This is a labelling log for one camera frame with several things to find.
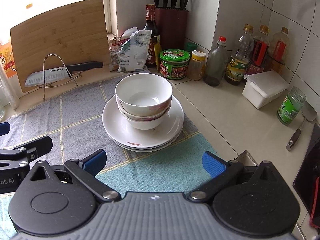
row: dark glass bottle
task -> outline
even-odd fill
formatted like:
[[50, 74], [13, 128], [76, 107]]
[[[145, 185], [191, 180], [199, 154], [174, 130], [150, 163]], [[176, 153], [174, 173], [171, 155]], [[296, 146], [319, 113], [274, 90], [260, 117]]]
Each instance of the dark glass bottle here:
[[146, 61], [147, 67], [156, 67], [155, 45], [160, 42], [160, 34], [155, 20], [155, 8], [154, 4], [147, 4], [146, 26], [144, 30], [152, 30]]

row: white bowl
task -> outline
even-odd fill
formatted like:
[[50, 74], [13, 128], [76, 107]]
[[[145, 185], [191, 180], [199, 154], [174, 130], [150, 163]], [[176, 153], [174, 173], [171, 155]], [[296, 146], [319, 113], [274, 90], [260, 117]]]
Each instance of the white bowl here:
[[127, 117], [122, 111], [121, 109], [119, 109], [120, 113], [127, 119], [127, 122], [134, 128], [137, 128], [139, 130], [150, 130], [153, 128], [156, 128], [158, 125], [160, 125], [162, 123], [162, 121], [164, 120], [164, 117], [166, 116], [166, 114], [169, 112], [169, 108], [164, 112], [164, 114], [152, 121], [135, 121], [130, 119], [129, 117]]
[[116, 96], [129, 114], [152, 116], [169, 106], [172, 86], [161, 76], [139, 73], [122, 79], [116, 86]]
[[129, 114], [127, 111], [125, 111], [120, 103], [120, 100], [116, 97], [116, 101], [117, 101], [117, 105], [118, 108], [120, 110], [120, 112], [124, 115], [124, 117], [128, 117], [129, 119], [135, 120], [135, 121], [142, 121], [142, 122], [147, 122], [147, 121], [152, 121], [155, 120], [159, 117], [161, 117], [162, 115], [164, 115], [164, 112], [170, 107], [171, 107], [171, 102], [170, 104], [167, 106], [166, 109], [162, 110], [159, 114], [154, 114], [151, 116], [136, 116], [133, 114]]

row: wooden cutting board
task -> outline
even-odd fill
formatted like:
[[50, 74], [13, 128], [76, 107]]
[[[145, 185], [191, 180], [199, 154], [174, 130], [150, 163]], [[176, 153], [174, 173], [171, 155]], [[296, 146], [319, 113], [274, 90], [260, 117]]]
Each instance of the wooden cutting board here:
[[[10, 29], [12, 52], [22, 92], [27, 77], [43, 69], [57, 54], [66, 65], [111, 63], [103, 0], [84, 0], [39, 14]], [[63, 66], [54, 56], [44, 69]]]

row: plate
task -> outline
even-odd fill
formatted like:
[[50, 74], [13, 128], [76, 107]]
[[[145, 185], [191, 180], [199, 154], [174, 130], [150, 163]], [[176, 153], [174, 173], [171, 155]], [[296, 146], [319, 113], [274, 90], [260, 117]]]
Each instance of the plate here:
[[179, 137], [180, 133], [181, 133], [181, 131], [171, 141], [167, 142], [166, 144], [161, 145], [159, 147], [151, 148], [151, 149], [137, 149], [137, 148], [125, 147], [123, 145], [120, 145], [120, 143], [118, 143], [116, 140], [114, 140], [110, 136], [109, 137], [110, 137], [111, 140], [113, 140], [114, 143], [116, 143], [117, 145], [119, 145], [120, 147], [122, 147], [122, 148], [124, 148], [126, 150], [133, 151], [133, 152], [147, 153], [147, 152], [155, 152], [155, 151], [158, 151], [158, 150], [166, 148], [167, 146], [172, 144]]
[[126, 147], [145, 149], [158, 147], [171, 141], [182, 130], [184, 120], [180, 102], [172, 96], [171, 108], [163, 122], [151, 130], [133, 128], [120, 113], [114, 95], [102, 113], [102, 123], [108, 135]]

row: tile countertop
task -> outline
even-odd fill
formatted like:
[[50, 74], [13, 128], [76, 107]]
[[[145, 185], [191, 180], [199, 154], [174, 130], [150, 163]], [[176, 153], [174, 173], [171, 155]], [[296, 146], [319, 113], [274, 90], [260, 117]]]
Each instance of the tile countertop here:
[[[83, 85], [120, 75], [123, 73], [109, 72], [104, 68], [92, 69], [85, 72], [77, 82]], [[312, 228], [306, 220], [303, 223], [307, 210], [292, 188], [292, 182], [307, 151], [314, 122], [304, 124], [299, 141], [292, 151], [288, 152], [285, 147], [303, 121], [303, 116], [299, 113], [289, 126], [283, 125], [276, 117], [276, 111], [287, 91], [258, 110], [242, 96], [244, 83], [233, 86], [223, 80], [218, 87], [210, 87], [202, 80], [192, 81], [187, 77], [171, 83], [173, 95], [182, 104], [185, 114], [194, 122], [221, 158], [226, 161], [235, 159], [247, 150], [256, 162], [269, 160], [276, 166], [300, 203], [301, 213], [298, 223], [302, 225], [303, 231], [311, 231]], [[46, 99], [73, 87], [74, 84], [70, 82], [65, 86], [48, 89]], [[42, 89], [23, 96], [16, 111], [6, 106], [6, 118], [41, 103], [42, 98]]]

